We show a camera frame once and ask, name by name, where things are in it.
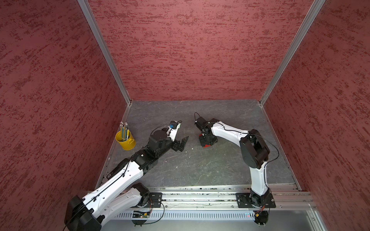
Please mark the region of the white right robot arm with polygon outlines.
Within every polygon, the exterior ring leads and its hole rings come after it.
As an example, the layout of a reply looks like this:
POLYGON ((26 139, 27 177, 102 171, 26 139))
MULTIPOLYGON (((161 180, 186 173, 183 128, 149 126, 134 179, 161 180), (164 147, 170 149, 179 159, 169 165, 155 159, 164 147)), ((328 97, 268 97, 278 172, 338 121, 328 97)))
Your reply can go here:
POLYGON ((270 150, 259 131, 240 130, 217 119, 207 121, 201 116, 195 120, 195 126, 201 132, 199 141, 202 147, 214 145, 221 137, 240 148, 251 174, 250 202, 256 208, 263 207, 270 196, 266 174, 270 150))

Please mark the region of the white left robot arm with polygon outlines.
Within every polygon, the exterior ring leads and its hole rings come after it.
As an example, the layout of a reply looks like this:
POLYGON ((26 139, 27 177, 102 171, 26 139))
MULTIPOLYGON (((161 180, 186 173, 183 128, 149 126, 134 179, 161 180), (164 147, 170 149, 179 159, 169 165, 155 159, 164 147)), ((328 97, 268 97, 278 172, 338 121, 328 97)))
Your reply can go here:
POLYGON ((182 152, 188 137, 176 140, 177 129, 153 132, 148 144, 126 158, 110 173, 108 181, 83 198, 73 197, 67 205, 65 228, 70 231, 99 231, 122 211, 149 205, 150 192, 138 183, 169 150, 182 152))

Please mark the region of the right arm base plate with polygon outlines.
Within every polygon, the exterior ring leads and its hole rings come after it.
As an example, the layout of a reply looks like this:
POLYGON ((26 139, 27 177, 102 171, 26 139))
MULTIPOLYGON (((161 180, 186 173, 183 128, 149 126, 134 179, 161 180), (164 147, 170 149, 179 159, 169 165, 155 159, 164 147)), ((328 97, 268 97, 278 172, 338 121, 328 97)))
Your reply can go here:
POLYGON ((255 193, 236 193, 236 202, 238 208, 276 208, 275 200, 270 192, 262 196, 255 193))

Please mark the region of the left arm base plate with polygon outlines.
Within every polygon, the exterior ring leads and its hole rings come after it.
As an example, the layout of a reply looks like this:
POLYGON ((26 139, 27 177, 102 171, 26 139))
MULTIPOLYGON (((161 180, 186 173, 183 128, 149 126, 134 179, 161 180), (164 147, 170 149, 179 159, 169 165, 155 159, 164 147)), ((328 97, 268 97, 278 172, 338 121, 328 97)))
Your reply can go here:
POLYGON ((137 208, 160 208, 162 202, 162 193, 148 193, 144 195, 139 204, 136 206, 137 208))

